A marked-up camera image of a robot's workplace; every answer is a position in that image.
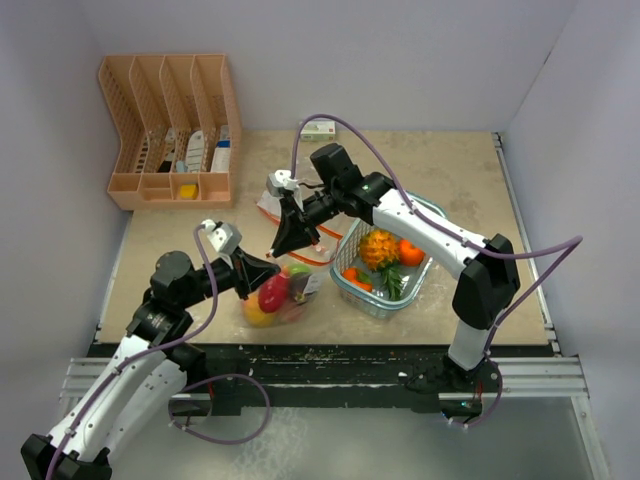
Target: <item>yellow object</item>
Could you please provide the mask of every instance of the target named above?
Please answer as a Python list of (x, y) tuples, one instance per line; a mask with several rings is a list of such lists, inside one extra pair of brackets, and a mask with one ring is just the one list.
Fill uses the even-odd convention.
[(360, 239), (360, 258), (372, 271), (382, 270), (400, 259), (396, 238), (386, 230), (373, 230)]
[(244, 318), (252, 327), (269, 327), (276, 318), (275, 313), (264, 313), (258, 304), (258, 294), (249, 296), (248, 300), (242, 302)]
[(185, 200), (195, 200), (196, 198), (198, 198), (198, 186), (197, 185), (181, 185), (180, 198), (184, 198)]

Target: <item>wooden table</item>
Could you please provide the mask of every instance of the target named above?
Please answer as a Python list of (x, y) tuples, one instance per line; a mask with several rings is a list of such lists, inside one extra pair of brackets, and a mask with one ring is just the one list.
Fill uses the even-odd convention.
[[(403, 186), (433, 202), (460, 226), (492, 237), (501, 233), (523, 251), (516, 219), (500, 162), (490, 133), (365, 132), (398, 174)], [(238, 174), (237, 203), (232, 210), (136, 211), (120, 257), (99, 340), (118, 342), (140, 305), (156, 260), (170, 250), (188, 253), (201, 265), (192, 238), (205, 218), (232, 222), (243, 234), (242, 248), (256, 256), (268, 251), (276, 227), (256, 208), (267, 174), (290, 168), (293, 131), (246, 131)], [(382, 170), (362, 143), (346, 132), (345, 146), (363, 173)], [(301, 144), (308, 155), (318, 144)], [(521, 291), (531, 284), (526, 263), (519, 263)], [(427, 275), (418, 298), (391, 320), (376, 320), (347, 305), (330, 280), (302, 321), (287, 326), (249, 327), (233, 293), (220, 297), (217, 315), (198, 343), (326, 343), (326, 344), (448, 344), (456, 316), (451, 309), (455, 282), (440, 266)], [(203, 302), (190, 309), (200, 325), (211, 308)], [(547, 343), (538, 299), (532, 295), (498, 332), (495, 343), (540, 345)]]

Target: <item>wooden organizer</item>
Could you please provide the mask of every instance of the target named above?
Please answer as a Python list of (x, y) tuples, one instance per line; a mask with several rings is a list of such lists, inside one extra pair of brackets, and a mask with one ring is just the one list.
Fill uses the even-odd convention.
[[(229, 208), (240, 156), (242, 122), (226, 55), (116, 55), (100, 67), (100, 85), (120, 134), (120, 153), (107, 192), (123, 210)], [(229, 172), (209, 173), (220, 127), (229, 125)], [(167, 146), (169, 127), (175, 144)], [(198, 173), (178, 173), (192, 132), (202, 130)], [(168, 149), (171, 171), (157, 173)], [(198, 197), (181, 199), (180, 187), (198, 185)]]

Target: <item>white wall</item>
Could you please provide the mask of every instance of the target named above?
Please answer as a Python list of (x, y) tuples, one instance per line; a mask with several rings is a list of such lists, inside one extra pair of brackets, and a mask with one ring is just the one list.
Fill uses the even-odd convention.
[(575, 0), (80, 0), (108, 53), (229, 54), (243, 121), (503, 130)]
[(638, 2), (579, 2), (505, 151), (532, 245), (584, 234), (545, 291), (620, 479), (640, 469), (639, 58)]
[(69, 357), (95, 329), (124, 214), (106, 195), (118, 151), (73, 1), (0, 3), (2, 478), (46, 433)]

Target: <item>light blue basket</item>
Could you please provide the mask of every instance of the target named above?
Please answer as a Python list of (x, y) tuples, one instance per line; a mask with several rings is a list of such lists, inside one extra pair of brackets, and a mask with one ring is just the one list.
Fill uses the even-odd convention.
[[(447, 218), (444, 210), (438, 205), (429, 200), (426, 200), (418, 195), (409, 194), (414, 200), (421, 205), (429, 208), (433, 212), (437, 213), (443, 218)], [(360, 260), (358, 254), (358, 246), (360, 239), (367, 233), (373, 230), (375, 227), (363, 222), (362, 220), (356, 220), (351, 225), (349, 232), (344, 236), (340, 242), (340, 247), (336, 253), (336, 257), (331, 265), (331, 278), (340, 287), (340, 296), (347, 302), (362, 310), (364, 313), (371, 315), (375, 318), (387, 319), (391, 318), (398, 310), (409, 306), (413, 302), (420, 291), (420, 287), (424, 282), (427, 272), (433, 263), (433, 260), (425, 258), (425, 260), (418, 267), (405, 268), (405, 278), (402, 284), (402, 293), (400, 300), (391, 301), (388, 299), (388, 294), (383, 291), (376, 291), (369, 293), (360, 288), (356, 288), (352, 283), (347, 281), (342, 272), (350, 267), (358, 267), (368, 272), (366, 266)]]

